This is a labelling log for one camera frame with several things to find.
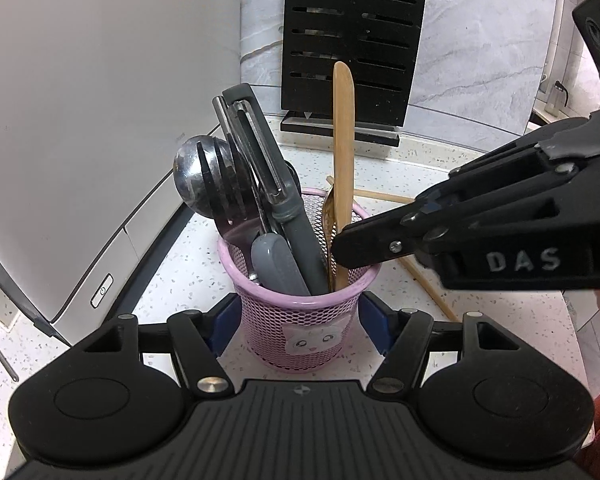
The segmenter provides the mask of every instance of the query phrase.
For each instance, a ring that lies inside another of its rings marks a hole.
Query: cat face sticker
[[[285,351],[289,355],[307,355],[324,352],[342,341],[342,333],[351,320],[350,316],[339,317],[322,325],[302,326],[285,324]]]

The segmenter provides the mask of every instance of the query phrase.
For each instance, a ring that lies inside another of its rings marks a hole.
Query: power button
[[[102,298],[104,298],[104,295],[107,293],[111,285],[113,285],[113,276],[107,274],[107,277],[100,284],[98,290],[96,290],[96,293],[93,295],[93,298],[91,298],[91,306],[93,308],[97,308],[97,306],[100,304]]]

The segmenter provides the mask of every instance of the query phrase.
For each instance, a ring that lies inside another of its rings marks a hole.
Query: basket rim
[[[328,193],[323,189],[303,187],[302,194],[325,197]],[[370,216],[370,214],[356,202],[353,203],[352,210],[362,219],[369,218]],[[241,273],[234,264],[231,254],[229,254],[229,246],[222,237],[218,237],[218,253],[224,270],[229,275],[232,282],[234,282],[236,288],[241,288],[248,296],[251,296],[257,301],[269,303],[287,310],[315,310],[317,308],[335,306],[339,303],[351,300],[360,295],[373,282],[378,275],[378,272],[380,272],[381,267],[381,264],[370,266],[355,282],[336,292],[330,292],[329,294],[323,294],[322,296],[288,296],[250,282],[250,280]]]

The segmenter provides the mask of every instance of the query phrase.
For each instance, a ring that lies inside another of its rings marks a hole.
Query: ridged black surface
[[[356,84],[356,120],[402,125],[425,0],[285,0],[282,108],[331,115],[337,60]]]
[[[199,404],[173,440],[132,463],[80,471],[30,462],[11,478],[584,480],[589,477],[571,462],[529,472],[487,470],[462,462],[427,440],[407,407],[398,402],[369,399],[355,381],[249,381],[237,397]]]

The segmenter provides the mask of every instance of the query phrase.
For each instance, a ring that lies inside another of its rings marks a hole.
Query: white letter
[[[507,267],[507,261],[502,253],[487,253],[487,263],[491,272],[500,272]]]
[[[554,254],[557,252],[558,249],[556,247],[549,247],[548,249],[542,251],[542,254],[540,254],[540,259],[546,262],[542,266],[544,270],[555,270],[560,267],[560,258],[558,258],[558,256],[554,256]]]
[[[520,270],[524,267],[526,270],[534,270],[534,264],[531,262],[525,251],[520,251],[516,258],[516,268],[513,270]]]

